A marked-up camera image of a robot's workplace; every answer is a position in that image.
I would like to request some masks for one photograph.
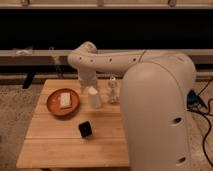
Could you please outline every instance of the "black cable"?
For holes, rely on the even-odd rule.
[[[210,164],[211,167],[213,168],[213,162],[212,162],[211,159],[209,158],[208,153],[207,153],[207,151],[206,151],[206,146],[205,146],[206,140],[207,140],[207,138],[208,138],[210,132],[212,131],[212,124],[211,124],[211,121],[210,121],[209,118],[206,116],[206,114],[203,114],[202,112],[199,112],[198,107],[197,107],[197,111],[194,110],[194,109],[189,109],[189,111],[199,114],[200,116],[202,116],[203,118],[205,118],[206,121],[208,122],[209,128],[208,128],[208,131],[205,133],[205,135],[204,135],[204,137],[203,137],[203,140],[202,140],[202,149],[203,149],[203,153],[204,153],[204,155],[205,155],[207,161],[209,162],[209,164]]]
[[[213,77],[211,77],[209,79],[209,81],[207,82],[207,84],[202,88],[202,90],[198,93],[198,96],[200,96],[202,94],[202,92],[209,86],[209,84],[213,81]]]
[[[198,105],[196,106],[197,111],[200,112],[200,113],[202,113],[202,114],[204,114],[204,115],[213,116],[213,114],[210,113],[210,112],[211,112],[211,102],[212,102],[212,101],[213,101],[213,98],[211,98],[211,99],[208,100],[207,112],[201,111],[201,110],[198,108]]]

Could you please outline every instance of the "gray floor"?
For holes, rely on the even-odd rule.
[[[24,136],[26,134],[32,112],[42,89],[44,79],[36,79],[29,89],[22,89],[23,80],[0,79],[0,171],[28,171],[30,169],[17,169],[16,161],[20,152]],[[194,89],[199,91],[206,82],[197,82]],[[206,89],[202,97],[207,100],[213,96],[213,83]],[[202,153],[201,141],[207,130],[206,121],[196,114],[188,113],[188,128],[191,148],[192,164],[195,171],[210,171],[204,155]],[[213,160],[213,133],[208,138],[207,149]],[[126,168],[111,169],[77,169],[76,171],[128,171]]]

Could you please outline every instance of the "circular hole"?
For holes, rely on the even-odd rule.
[[[185,161],[186,161],[186,157],[182,157],[177,161],[177,164],[182,164]]]
[[[178,124],[178,123],[180,123],[182,121],[182,118],[175,118],[173,121],[172,121],[172,123],[173,124]]]

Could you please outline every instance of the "wooden bowl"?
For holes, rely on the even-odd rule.
[[[70,93],[71,107],[68,108],[60,108],[60,95],[61,93]],[[73,113],[77,107],[79,106],[79,96],[78,94],[68,88],[59,89],[54,91],[47,99],[47,108],[48,110],[56,116],[64,116]]]

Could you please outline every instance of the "cable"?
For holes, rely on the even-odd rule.
[[[211,167],[213,168],[213,162],[212,162],[211,159],[209,158],[208,153],[207,153],[207,151],[206,151],[206,146],[205,146],[206,140],[207,140],[207,138],[208,138],[210,132],[212,131],[212,124],[211,124],[211,121],[209,120],[209,118],[208,118],[205,114],[203,114],[202,112],[199,112],[198,107],[196,107],[196,108],[197,108],[197,111],[194,110],[194,109],[189,109],[189,111],[199,114],[200,116],[202,116],[203,118],[205,118],[206,121],[208,122],[209,128],[208,128],[208,131],[205,133],[205,135],[204,135],[204,137],[203,137],[203,140],[202,140],[202,149],[203,149],[203,153],[204,153],[204,155],[205,155],[207,161],[209,162],[209,164],[210,164]]]
[[[196,106],[197,111],[200,112],[200,113],[202,113],[202,114],[204,114],[204,115],[213,116],[213,114],[210,113],[210,112],[211,112],[211,102],[212,102],[212,101],[213,101],[213,98],[211,98],[211,99],[208,100],[207,112],[201,111],[201,110],[198,108],[198,105]]]
[[[202,90],[198,93],[198,96],[200,96],[202,93],[203,93],[203,91],[209,86],[209,84],[212,82],[212,80],[213,80],[213,77],[211,77],[210,79],[209,79],[209,81],[207,82],[207,84],[202,88]]]
[[[207,82],[207,84],[201,89],[201,91],[197,94],[197,96],[200,96],[204,90],[206,90],[206,88],[210,85],[210,83],[213,81],[213,77],[211,77],[211,79],[209,79],[209,81]],[[190,112],[193,112],[193,113],[196,113],[196,114],[199,114],[200,116],[202,116],[207,122],[208,122],[208,130],[207,132],[205,133],[204,137],[203,137],[203,140],[202,140],[202,150],[203,150],[203,153],[204,153],[204,156],[206,157],[207,161],[209,162],[209,164],[211,165],[211,167],[213,168],[213,161],[211,161],[211,159],[209,158],[208,156],[208,153],[206,151],[206,140],[210,134],[210,132],[212,131],[212,123],[211,121],[209,120],[208,116],[213,116],[213,114],[211,114],[211,102],[213,101],[213,98],[209,99],[208,100],[208,106],[207,106],[207,112],[203,112],[199,109],[199,105],[200,103],[198,104],[195,104],[194,106],[188,106],[188,111]]]

